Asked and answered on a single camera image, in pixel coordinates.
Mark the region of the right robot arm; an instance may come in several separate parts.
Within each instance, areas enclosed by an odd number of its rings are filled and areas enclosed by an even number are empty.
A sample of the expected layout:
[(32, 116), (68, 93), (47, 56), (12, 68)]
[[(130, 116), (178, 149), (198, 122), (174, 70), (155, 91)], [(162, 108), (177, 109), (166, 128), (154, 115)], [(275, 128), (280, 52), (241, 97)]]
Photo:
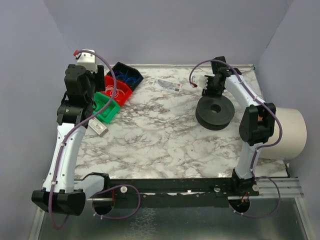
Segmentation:
[(219, 131), (226, 128), (235, 115), (231, 100), (223, 96), (228, 91), (243, 108), (239, 124), (242, 148), (237, 166), (232, 172), (231, 189), (244, 191), (255, 183), (254, 168), (261, 147), (275, 130), (276, 106), (262, 100), (244, 81), (237, 68), (231, 68), (224, 56), (210, 60), (213, 75), (200, 76), (194, 83), (202, 89), (195, 116), (204, 128)]

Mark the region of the black cable spool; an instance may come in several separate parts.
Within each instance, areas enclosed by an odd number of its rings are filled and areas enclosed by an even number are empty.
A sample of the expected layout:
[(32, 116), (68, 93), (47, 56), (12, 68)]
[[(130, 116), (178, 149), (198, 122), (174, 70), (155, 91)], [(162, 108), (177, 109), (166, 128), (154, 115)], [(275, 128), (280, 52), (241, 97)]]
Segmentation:
[(225, 96), (203, 96), (197, 103), (195, 117), (205, 129), (219, 131), (226, 128), (235, 115), (233, 103)]

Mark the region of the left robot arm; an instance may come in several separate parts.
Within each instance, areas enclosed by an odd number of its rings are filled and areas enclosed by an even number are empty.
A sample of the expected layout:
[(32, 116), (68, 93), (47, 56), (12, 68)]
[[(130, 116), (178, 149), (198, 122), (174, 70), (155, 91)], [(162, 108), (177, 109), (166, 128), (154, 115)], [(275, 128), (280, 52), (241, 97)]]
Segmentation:
[(94, 111), (94, 94), (105, 88), (104, 67), (89, 70), (84, 65), (68, 65), (66, 92), (57, 110), (57, 139), (48, 175), (31, 200), (46, 212), (79, 216), (86, 200), (108, 186), (106, 173), (91, 172), (75, 182), (75, 168), (82, 139), (88, 128), (85, 119)]

